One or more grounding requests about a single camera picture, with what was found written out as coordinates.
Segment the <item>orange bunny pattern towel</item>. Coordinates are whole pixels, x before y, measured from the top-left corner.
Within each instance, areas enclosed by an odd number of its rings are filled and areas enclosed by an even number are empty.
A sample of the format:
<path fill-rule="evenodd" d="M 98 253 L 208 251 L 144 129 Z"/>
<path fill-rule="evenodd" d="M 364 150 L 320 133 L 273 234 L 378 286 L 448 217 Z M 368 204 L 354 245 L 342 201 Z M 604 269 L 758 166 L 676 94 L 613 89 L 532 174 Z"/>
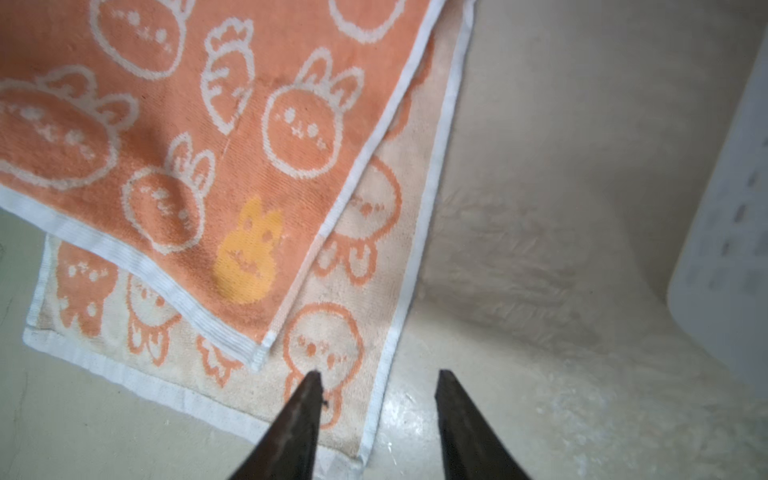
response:
<path fill-rule="evenodd" d="M 31 348 L 258 441 L 312 371 L 358 479 L 430 223 L 470 1 L 5 1 L 1 206 Z"/>

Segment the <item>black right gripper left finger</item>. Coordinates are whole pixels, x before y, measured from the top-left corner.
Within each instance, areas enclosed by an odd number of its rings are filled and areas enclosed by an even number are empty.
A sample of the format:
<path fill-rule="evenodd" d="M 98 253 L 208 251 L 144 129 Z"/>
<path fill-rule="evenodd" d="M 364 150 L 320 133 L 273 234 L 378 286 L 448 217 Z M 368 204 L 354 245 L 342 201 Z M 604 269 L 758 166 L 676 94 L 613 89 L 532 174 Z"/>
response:
<path fill-rule="evenodd" d="M 323 406 L 321 374 L 313 370 L 230 479 L 312 479 Z"/>

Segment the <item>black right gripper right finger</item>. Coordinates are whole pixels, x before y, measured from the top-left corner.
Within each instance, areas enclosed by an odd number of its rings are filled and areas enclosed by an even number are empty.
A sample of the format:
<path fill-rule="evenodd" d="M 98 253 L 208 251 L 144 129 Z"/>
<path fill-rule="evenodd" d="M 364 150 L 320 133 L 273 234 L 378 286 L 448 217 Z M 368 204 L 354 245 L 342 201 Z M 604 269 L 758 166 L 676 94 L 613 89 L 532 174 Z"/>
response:
<path fill-rule="evenodd" d="M 452 371 L 439 371 L 435 400 L 446 479 L 531 479 Z"/>

